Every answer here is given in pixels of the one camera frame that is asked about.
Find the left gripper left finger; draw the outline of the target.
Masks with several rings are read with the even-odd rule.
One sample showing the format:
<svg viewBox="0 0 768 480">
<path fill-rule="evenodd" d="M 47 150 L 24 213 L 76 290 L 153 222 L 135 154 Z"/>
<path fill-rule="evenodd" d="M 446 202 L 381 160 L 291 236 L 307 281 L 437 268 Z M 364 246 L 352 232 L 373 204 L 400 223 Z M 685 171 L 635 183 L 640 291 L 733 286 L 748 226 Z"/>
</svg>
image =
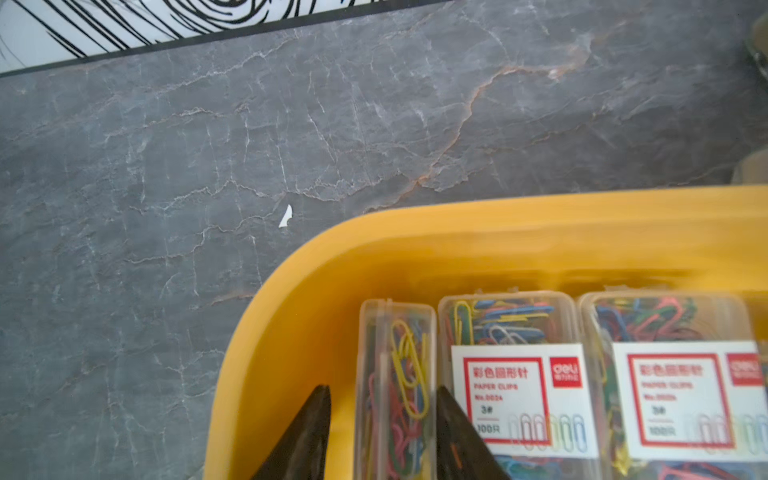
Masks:
<svg viewBox="0 0 768 480">
<path fill-rule="evenodd" d="M 323 479 L 330 423 L 330 387 L 318 385 L 252 479 Z"/>
</svg>

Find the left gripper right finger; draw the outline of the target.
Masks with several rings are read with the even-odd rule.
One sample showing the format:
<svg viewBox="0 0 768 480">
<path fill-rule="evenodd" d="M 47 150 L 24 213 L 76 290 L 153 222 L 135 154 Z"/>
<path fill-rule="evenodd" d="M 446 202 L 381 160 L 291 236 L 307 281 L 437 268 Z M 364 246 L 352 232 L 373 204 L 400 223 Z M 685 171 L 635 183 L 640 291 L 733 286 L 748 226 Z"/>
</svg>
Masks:
<svg viewBox="0 0 768 480">
<path fill-rule="evenodd" d="M 436 460 L 437 479 L 508 479 L 445 386 L 436 391 Z"/>
</svg>

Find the narrow paper clip box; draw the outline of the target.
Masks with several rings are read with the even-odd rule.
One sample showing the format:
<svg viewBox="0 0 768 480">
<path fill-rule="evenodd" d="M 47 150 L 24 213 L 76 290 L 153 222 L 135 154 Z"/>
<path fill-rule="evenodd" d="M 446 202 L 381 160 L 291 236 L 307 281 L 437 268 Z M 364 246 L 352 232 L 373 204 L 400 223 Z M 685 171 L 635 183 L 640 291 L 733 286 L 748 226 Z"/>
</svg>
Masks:
<svg viewBox="0 0 768 480">
<path fill-rule="evenodd" d="M 436 477 L 437 317 L 428 305 L 360 309 L 355 479 Z"/>
</svg>

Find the yellow plastic tray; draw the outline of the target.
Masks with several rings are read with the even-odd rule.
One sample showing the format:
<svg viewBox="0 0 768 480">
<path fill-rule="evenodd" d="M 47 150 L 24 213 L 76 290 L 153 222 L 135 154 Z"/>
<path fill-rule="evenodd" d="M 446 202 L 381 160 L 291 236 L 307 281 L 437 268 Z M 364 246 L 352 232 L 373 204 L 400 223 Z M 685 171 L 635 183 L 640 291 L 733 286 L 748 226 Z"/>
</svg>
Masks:
<svg viewBox="0 0 768 480">
<path fill-rule="evenodd" d="M 248 479 L 319 385 L 325 475 L 353 472 L 359 312 L 512 287 L 628 285 L 743 297 L 767 335 L 767 189 L 724 186 L 454 203 L 367 214 L 288 257 L 243 314 L 220 371 L 204 466 Z"/>
</svg>

